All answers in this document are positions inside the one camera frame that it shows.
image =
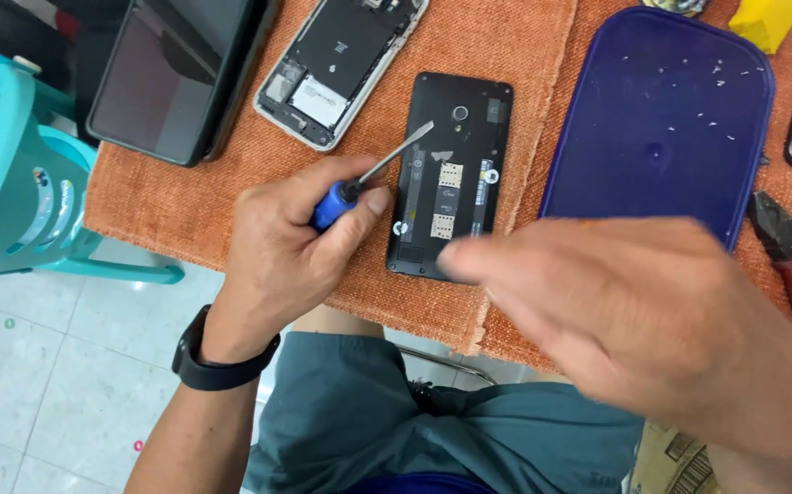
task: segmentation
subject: hand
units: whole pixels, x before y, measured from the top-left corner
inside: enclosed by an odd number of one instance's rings
[[[792,324],[691,220],[539,220],[452,242],[439,264],[583,394],[702,439],[759,417],[792,360]]]
[[[287,324],[332,293],[387,208],[390,191],[379,178],[372,180],[356,208],[322,236],[306,225],[335,182],[358,177],[376,163],[371,156],[326,157],[237,197],[226,282],[207,319],[202,358],[234,363],[261,354]]]

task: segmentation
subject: smartphone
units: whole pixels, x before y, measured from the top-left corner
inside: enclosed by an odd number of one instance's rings
[[[287,134],[331,151],[426,11],[428,0],[320,0],[253,98]]]
[[[405,135],[435,127],[402,153],[387,269],[448,281],[436,260],[454,238],[493,230],[512,115],[512,86],[423,72]]]
[[[86,127],[168,163],[215,159],[278,0],[133,0]]]

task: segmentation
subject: white tile floor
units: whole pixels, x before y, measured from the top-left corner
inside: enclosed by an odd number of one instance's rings
[[[111,240],[95,257],[145,265],[164,261]],[[47,272],[0,277],[0,492],[124,488],[138,441],[145,440],[178,383],[169,371],[176,340],[223,281],[220,273],[182,266],[186,277],[174,286]],[[442,344],[400,331],[388,329],[386,337],[430,354],[450,354]],[[529,372],[486,357],[450,358],[479,366],[500,382],[523,381]],[[411,379],[484,386],[441,365],[410,357],[405,365]],[[266,371],[260,403],[273,386],[273,373]]]

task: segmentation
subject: camera lens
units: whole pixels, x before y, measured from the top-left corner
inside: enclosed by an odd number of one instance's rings
[[[463,121],[469,116],[469,110],[466,109],[466,107],[456,107],[451,114],[454,116],[454,119]]]

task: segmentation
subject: blue plastic tray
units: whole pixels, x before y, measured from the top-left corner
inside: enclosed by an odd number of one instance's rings
[[[540,217],[692,216],[731,251],[774,92],[745,39],[661,9],[616,13],[588,48]]]

